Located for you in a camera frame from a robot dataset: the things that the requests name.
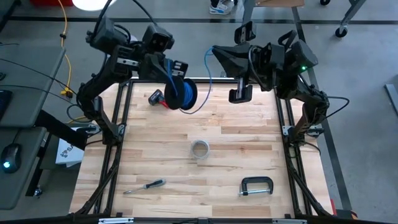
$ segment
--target butcher block table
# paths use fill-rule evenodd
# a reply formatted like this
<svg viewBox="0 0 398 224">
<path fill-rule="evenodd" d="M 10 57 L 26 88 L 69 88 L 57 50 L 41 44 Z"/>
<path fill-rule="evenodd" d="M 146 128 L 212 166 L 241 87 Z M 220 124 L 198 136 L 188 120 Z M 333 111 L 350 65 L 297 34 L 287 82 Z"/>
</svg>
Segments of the butcher block table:
<svg viewBox="0 0 398 224">
<path fill-rule="evenodd" d="M 228 102 L 232 88 L 236 85 L 213 85 L 206 105 L 189 115 L 148 104 L 148 97 L 156 89 L 163 91 L 164 85 L 133 85 L 113 214 L 157 218 L 283 218 L 286 213 L 294 214 L 274 93 L 263 93 L 255 86 L 249 103 L 234 105 Z M 118 86 L 113 85 L 102 94 L 108 116 L 113 113 L 117 91 Z M 193 109 L 200 106 L 207 92 L 207 84 L 198 85 Z M 302 103 L 292 100 L 292 107 L 298 121 Z M 89 141 L 98 139 L 100 134 Z M 205 160 L 194 159 L 190 154 L 190 145 L 197 139 L 210 145 L 210 155 Z M 316 144 L 312 138 L 306 140 Z M 309 189 L 325 210 L 332 212 L 319 152 L 308 145 L 302 146 L 301 151 Z M 70 212 L 81 208 L 97 188 L 104 152 L 101 143 L 86 148 Z M 270 177 L 274 193 L 239 197 L 242 179 L 253 176 Z M 156 179 L 166 179 L 167 183 L 123 195 L 124 191 Z M 265 188 L 264 185 L 249 185 L 249 190 Z M 297 185 L 296 188 L 304 212 L 302 193 Z M 106 189 L 103 208 L 107 197 Z"/>
</svg>

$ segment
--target concrete floor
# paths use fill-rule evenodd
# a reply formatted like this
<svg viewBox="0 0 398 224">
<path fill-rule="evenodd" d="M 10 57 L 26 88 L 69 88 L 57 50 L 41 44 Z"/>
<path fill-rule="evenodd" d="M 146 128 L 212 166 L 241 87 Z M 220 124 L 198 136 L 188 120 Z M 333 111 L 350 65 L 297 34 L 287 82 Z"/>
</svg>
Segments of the concrete floor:
<svg viewBox="0 0 398 224">
<path fill-rule="evenodd" d="M 207 19 L 241 18 L 241 5 L 229 16 L 211 16 L 208 1 L 195 0 L 145 0 L 141 1 L 154 18 Z M 348 1 L 332 1 L 327 7 L 319 1 L 306 0 L 305 7 L 298 9 L 301 19 L 340 20 L 349 8 Z M 355 20 L 398 20 L 398 5 L 395 0 L 368 0 L 358 12 Z M 67 9 L 69 17 L 95 17 L 97 12 L 83 12 Z M 55 16 L 61 17 L 59 8 L 32 8 L 24 2 L 15 12 L 16 16 Z M 118 1 L 107 13 L 109 17 L 146 18 L 146 15 L 131 1 Z M 254 19 L 292 19 L 291 9 L 256 8 Z M 148 24 L 123 23 L 133 35 L 140 39 Z M 220 23 L 160 23 L 174 35 L 175 45 L 166 52 L 172 59 L 189 64 L 188 76 L 207 76 L 203 65 L 203 54 L 212 45 L 233 45 L 233 32 L 239 24 Z M 103 54 L 85 43 L 87 30 L 92 30 L 91 22 L 69 22 L 67 54 L 73 66 L 71 87 L 78 89 L 81 82 L 90 79 L 101 66 Z M 398 117 L 383 89 L 397 75 L 398 25 L 349 26 L 344 39 L 334 37 L 335 25 L 303 25 L 307 43 L 319 59 L 315 67 L 320 88 L 333 96 L 345 96 L 351 104 L 342 112 L 329 119 L 336 150 L 346 181 L 353 210 L 360 219 L 379 222 L 398 222 Z M 295 29 L 293 24 L 258 24 L 257 39 L 253 44 L 266 45 Z M 4 43 L 29 45 L 59 45 L 59 33 L 63 22 L 10 21 L 0 33 Z M 215 59 L 208 61 L 213 76 L 222 71 Z M 57 78 L 67 80 L 67 65 L 62 63 Z M 52 92 L 58 93 L 55 84 Z M 330 111 L 341 106 L 342 102 L 332 101 Z M 45 109 L 62 121 L 67 121 L 65 109 L 68 105 L 54 96 L 49 96 Z M 80 116 L 80 111 L 73 115 Z M 340 208 L 339 195 L 331 168 L 325 142 L 318 141 L 322 153 L 323 168 L 331 198 Z M 76 181 L 76 172 L 67 175 L 60 171 L 49 174 L 43 180 L 50 191 L 39 200 L 22 198 L 12 211 L 1 211 L 0 219 L 27 217 L 47 217 L 68 213 L 68 205 Z"/>
</svg>

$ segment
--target black mouse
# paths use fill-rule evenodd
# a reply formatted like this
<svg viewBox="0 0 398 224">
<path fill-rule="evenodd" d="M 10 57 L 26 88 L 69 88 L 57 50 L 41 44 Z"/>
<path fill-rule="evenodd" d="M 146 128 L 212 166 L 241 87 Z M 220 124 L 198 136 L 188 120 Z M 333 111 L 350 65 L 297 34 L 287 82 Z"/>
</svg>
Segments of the black mouse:
<svg viewBox="0 0 398 224">
<path fill-rule="evenodd" d="M 21 166 L 21 145 L 12 143 L 6 146 L 1 153 L 1 168 L 5 173 L 16 172 Z"/>
</svg>

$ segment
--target silver tape roll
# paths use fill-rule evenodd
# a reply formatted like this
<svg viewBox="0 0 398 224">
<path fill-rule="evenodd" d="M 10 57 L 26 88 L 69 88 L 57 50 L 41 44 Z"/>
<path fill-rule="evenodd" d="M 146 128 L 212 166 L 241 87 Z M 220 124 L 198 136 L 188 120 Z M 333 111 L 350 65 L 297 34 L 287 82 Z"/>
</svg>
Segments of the silver tape roll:
<svg viewBox="0 0 398 224">
<path fill-rule="evenodd" d="M 198 145 L 203 145 L 206 147 L 206 153 L 202 156 L 195 154 L 195 146 L 198 146 Z M 196 159 L 206 159 L 210 154 L 210 146 L 206 141 L 196 140 L 191 144 L 191 154 Z"/>
</svg>

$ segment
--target screwdriver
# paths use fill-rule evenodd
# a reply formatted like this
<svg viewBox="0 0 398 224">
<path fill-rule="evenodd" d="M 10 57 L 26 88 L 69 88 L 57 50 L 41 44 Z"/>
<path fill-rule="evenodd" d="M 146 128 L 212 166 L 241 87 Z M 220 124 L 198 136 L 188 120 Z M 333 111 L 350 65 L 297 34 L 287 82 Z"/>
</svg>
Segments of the screwdriver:
<svg viewBox="0 0 398 224">
<path fill-rule="evenodd" d="M 126 192 L 123 192 L 123 194 L 131 194 L 137 190 L 142 190 L 142 189 L 148 189 L 148 188 L 153 188 L 153 187 L 160 187 L 163 186 L 164 184 L 166 184 L 166 180 L 165 179 L 159 179 L 159 180 L 155 180 L 150 184 L 144 184 L 142 187 L 138 188 L 138 189 L 134 189 L 134 190 L 128 190 Z"/>
</svg>

